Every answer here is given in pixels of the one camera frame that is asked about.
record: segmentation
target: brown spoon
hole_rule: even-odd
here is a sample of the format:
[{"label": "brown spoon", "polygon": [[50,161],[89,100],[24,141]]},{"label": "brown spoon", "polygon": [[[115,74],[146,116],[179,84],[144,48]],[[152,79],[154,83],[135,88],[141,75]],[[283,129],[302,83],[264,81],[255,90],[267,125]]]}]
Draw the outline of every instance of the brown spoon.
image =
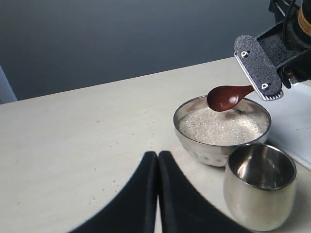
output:
[{"label": "brown spoon", "polygon": [[254,91],[249,86],[218,86],[207,95],[207,104],[216,112],[223,112],[233,108],[245,96]]}]

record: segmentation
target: wall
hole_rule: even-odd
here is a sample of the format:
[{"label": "wall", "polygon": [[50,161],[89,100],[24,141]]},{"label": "wall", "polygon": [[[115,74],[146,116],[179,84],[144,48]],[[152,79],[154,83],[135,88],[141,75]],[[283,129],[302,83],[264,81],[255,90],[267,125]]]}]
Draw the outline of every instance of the wall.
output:
[{"label": "wall", "polygon": [[268,0],[0,0],[0,65],[22,100],[204,63],[232,56],[239,35],[272,26],[268,6]]}]

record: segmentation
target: table surface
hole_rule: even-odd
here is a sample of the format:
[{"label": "table surface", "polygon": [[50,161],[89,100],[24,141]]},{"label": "table surface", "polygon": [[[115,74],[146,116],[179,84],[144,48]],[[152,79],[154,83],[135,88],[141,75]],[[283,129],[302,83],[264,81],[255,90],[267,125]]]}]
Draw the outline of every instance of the table surface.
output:
[{"label": "table surface", "polygon": [[[0,232],[72,230],[115,197],[147,150],[170,150],[195,188],[231,217],[224,168],[195,161],[173,128],[179,105],[224,84],[248,84],[234,58],[0,105]],[[293,214],[275,232],[310,232],[311,173],[297,170]]]}]

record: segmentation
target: cup rim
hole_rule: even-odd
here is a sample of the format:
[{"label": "cup rim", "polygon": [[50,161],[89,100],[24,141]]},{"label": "cup rim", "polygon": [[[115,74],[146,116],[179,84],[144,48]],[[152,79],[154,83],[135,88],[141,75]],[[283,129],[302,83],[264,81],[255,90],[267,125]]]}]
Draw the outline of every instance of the cup rim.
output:
[{"label": "cup rim", "polygon": [[248,101],[248,102],[251,102],[251,103],[253,103],[253,104],[258,105],[259,107],[262,108],[262,110],[263,110],[263,111],[265,112],[265,114],[268,116],[269,125],[268,125],[266,131],[263,132],[262,135],[260,135],[259,137],[255,138],[254,140],[252,140],[252,141],[250,141],[250,142],[246,142],[246,143],[242,143],[242,144],[221,146],[221,145],[213,145],[213,144],[207,144],[207,143],[199,142],[199,141],[196,141],[196,140],[194,140],[194,139],[192,139],[192,138],[190,138],[190,137],[184,135],[184,134],[179,130],[179,128],[178,128],[178,126],[177,126],[177,121],[175,120],[175,119],[176,119],[176,116],[177,116],[177,113],[178,113],[179,110],[180,110],[183,106],[185,106],[187,103],[190,103],[190,102],[192,102],[192,101],[194,101],[194,100],[197,100],[197,99],[206,98],[206,97],[207,97],[207,95],[199,96],[199,97],[192,98],[192,99],[188,100],[187,102],[184,102],[182,105],[180,105],[180,106],[176,109],[176,111],[175,111],[175,113],[174,113],[174,115],[173,115],[173,123],[174,123],[175,129],[176,129],[181,135],[183,135],[183,137],[189,139],[190,141],[195,142],[195,143],[198,143],[198,144],[201,144],[201,145],[209,146],[209,147],[223,147],[223,148],[239,147],[239,146],[247,145],[247,144],[249,144],[249,143],[253,143],[253,142],[259,140],[260,138],[264,137],[264,136],[270,131],[270,129],[271,129],[271,124],[272,124],[272,119],[271,119],[271,116],[270,116],[268,110],[265,109],[261,104],[255,102],[255,101],[253,101],[253,100],[251,100],[251,99],[248,99],[248,98],[245,98],[245,97],[244,97],[243,100],[246,100],[246,101]]},{"label": "cup rim", "polygon": [[[239,150],[239,149],[241,149],[241,148],[243,148],[243,147],[249,147],[249,146],[252,146],[252,145],[261,145],[261,146],[269,147],[269,148],[271,148],[271,149],[273,149],[273,150],[276,150],[276,151],[280,152],[280,153],[281,153],[283,156],[285,156],[285,157],[290,161],[290,163],[292,164],[292,167],[293,167],[293,169],[294,169],[293,177],[292,177],[287,183],[285,183],[284,185],[282,185],[282,186],[280,186],[280,187],[275,187],[275,188],[258,187],[258,186],[256,186],[256,185],[252,185],[252,184],[250,184],[250,183],[248,183],[248,182],[245,182],[245,181],[242,180],[240,177],[238,177],[238,176],[232,171],[232,168],[231,168],[230,162],[229,162],[229,161],[230,161],[230,158],[231,158],[232,154],[233,154],[235,151],[237,151],[237,150]],[[227,159],[227,168],[230,170],[230,172],[231,172],[236,178],[238,178],[238,179],[239,179],[241,182],[243,182],[244,184],[246,184],[246,185],[248,185],[248,186],[251,186],[251,187],[253,187],[253,188],[256,188],[256,189],[263,190],[263,191],[277,191],[277,190],[281,190],[281,189],[283,189],[283,188],[289,186],[290,184],[292,184],[293,181],[295,181],[296,178],[297,178],[297,167],[296,167],[296,163],[295,163],[294,160],[288,155],[288,153],[284,152],[283,150],[281,150],[281,149],[279,149],[279,148],[277,148],[277,147],[274,147],[274,146],[271,146],[271,145],[267,145],[266,143],[260,143],[260,142],[256,142],[256,143],[247,143],[247,144],[245,144],[245,145],[241,145],[241,146],[238,146],[238,147],[234,148],[233,151],[228,155],[228,159]]]}]

